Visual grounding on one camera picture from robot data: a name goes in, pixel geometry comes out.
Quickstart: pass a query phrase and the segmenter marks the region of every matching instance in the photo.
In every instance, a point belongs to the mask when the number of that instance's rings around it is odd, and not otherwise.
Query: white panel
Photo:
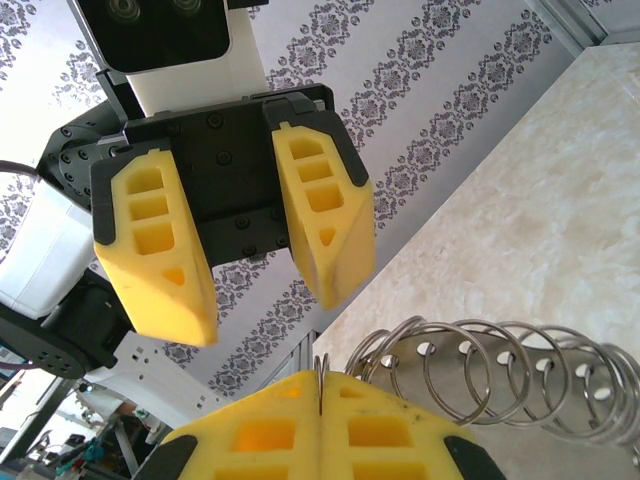
[[[93,258],[91,216],[40,182],[0,265],[0,301],[30,318],[58,304]]]
[[[85,379],[127,397],[171,428],[230,403],[169,360],[149,338],[129,332],[115,356],[115,367],[99,368]]]
[[[232,10],[228,21],[231,49],[224,57],[127,77],[146,116],[216,105],[267,91],[248,12]]]

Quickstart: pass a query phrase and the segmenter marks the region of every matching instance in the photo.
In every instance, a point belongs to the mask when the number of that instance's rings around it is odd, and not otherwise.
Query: black bracket
[[[44,319],[32,320],[0,303],[2,341],[62,378],[113,367],[113,353],[129,330],[131,323],[111,285],[91,270]]]

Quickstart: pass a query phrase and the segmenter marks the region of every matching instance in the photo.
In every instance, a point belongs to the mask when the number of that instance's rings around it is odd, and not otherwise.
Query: triangular hole
[[[331,245],[333,238],[336,236],[335,228],[323,228],[320,230],[320,241],[325,247]]]

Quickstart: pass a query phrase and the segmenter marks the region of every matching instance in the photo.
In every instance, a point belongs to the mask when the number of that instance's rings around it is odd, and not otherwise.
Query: screw
[[[140,6],[135,0],[109,0],[109,8],[122,23],[133,23],[140,18]]]
[[[247,217],[238,217],[236,218],[236,228],[238,230],[244,230],[245,228],[249,227],[249,224],[251,222],[249,221],[249,219]]]
[[[224,118],[222,118],[222,115],[220,115],[219,113],[212,113],[207,117],[207,125],[209,125],[209,127],[213,128],[214,130],[222,128],[222,126],[224,125]]]
[[[180,130],[181,130],[180,125],[178,125],[175,122],[171,122],[167,124],[166,127],[164,127],[165,133],[170,137],[177,137],[178,135],[180,135]]]
[[[229,165],[231,160],[233,160],[233,156],[229,152],[220,152],[216,156],[216,162],[223,167]]]
[[[258,249],[255,245],[247,245],[246,247],[243,247],[242,254],[245,257],[253,257],[257,253],[257,251]]]

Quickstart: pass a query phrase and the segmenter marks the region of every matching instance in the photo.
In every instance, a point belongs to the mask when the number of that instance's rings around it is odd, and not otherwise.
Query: metal frame
[[[640,29],[625,32],[610,33],[600,45],[620,45],[623,43],[640,42]]]
[[[609,32],[591,11],[577,0],[536,0],[583,49],[600,45]]]
[[[0,454],[0,465],[23,458],[42,429],[56,413],[76,381],[56,378],[42,397],[36,410],[27,417],[7,448]]]

